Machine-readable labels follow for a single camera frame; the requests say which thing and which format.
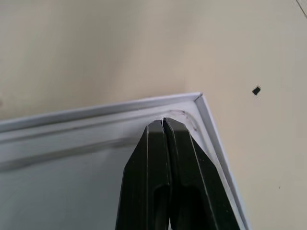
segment black speck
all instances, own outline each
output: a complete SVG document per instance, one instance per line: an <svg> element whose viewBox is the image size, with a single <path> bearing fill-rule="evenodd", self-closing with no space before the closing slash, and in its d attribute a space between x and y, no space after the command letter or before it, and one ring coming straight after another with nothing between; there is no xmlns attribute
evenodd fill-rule
<svg viewBox="0 0 307 230"><path fill-rule="evenodd" d="M260 92L261 88L260 86L257 86L252 92L253 94L257 95Z"/></svg>

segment metal edge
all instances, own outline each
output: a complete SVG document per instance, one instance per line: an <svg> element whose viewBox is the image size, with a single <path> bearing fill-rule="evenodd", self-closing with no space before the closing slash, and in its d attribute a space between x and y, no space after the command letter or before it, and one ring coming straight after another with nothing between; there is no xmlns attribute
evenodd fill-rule
<svg viewBox="0 0 307 230"><path fill-rule="evenodd" d="M24 128L51 125L54 123L86 119L95 116L109 115L113 113L122 113L131 110L146 109L150 107L157 107L185 101L195 101L200 95L201 93L199 92L182 93L3 120L0 121L0 133Z"/></svg>
<svg viewBox="0 0 307 230"><path fill-rule="evenodd" d="M227 155L225 153L225 150L223 148L221 139L219 137L217 127L214 121L214 118L212 116L212 113L210 111L208 102L206 98L201 94L198 98L195 99L195 104L199 110L199 113L201 115L201 118L203 120L203 123L206 127L206 130L208 132L209 138L214 146L215 153L217 155L217 158L222 166L223 172L225 174L226 180L229 184L229 187L231 189L231 192L234 196L239 214L242 218L242 221L244 223L244 226L246 230L252 230L250 222L245 215L245 207L242 200L242 197L240 195L238 186L236 184L235 178L233 174L230 171L229 167L229 161L227 158Z"/></svg>

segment white tray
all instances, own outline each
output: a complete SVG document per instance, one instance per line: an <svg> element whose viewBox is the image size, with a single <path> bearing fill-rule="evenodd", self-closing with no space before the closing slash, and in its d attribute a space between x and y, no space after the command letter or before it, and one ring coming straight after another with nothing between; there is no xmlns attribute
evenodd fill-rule
<svg viewBox="0 0 307 230"><path fill-rule="evenodd" d="M242 230L251 229L201 93L0 122L1 230L114 230L124 166L147 124L184 123L216 165Z"/></svg>

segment beige wall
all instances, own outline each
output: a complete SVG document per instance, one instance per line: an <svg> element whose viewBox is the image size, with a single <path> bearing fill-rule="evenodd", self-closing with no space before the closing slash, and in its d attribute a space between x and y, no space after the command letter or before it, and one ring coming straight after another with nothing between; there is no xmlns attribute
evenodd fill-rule
<svg viewBox="0 0 307 230"><path fill-rule="evenodd" d="M0 118L202 91L253 229L305 230L306 55L295 0L0 0Z"/></svg>

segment beige surface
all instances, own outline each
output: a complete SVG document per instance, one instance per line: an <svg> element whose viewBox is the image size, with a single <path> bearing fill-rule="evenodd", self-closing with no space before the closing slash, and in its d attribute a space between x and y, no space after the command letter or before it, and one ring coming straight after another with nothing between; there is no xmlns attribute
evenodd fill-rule
<svg viewBox="0 0 307 230"><path fill-rule="evenodd" d="M306 54L295 0L0 0L0 118L202 91L253 229L305 230Z"/></svg>

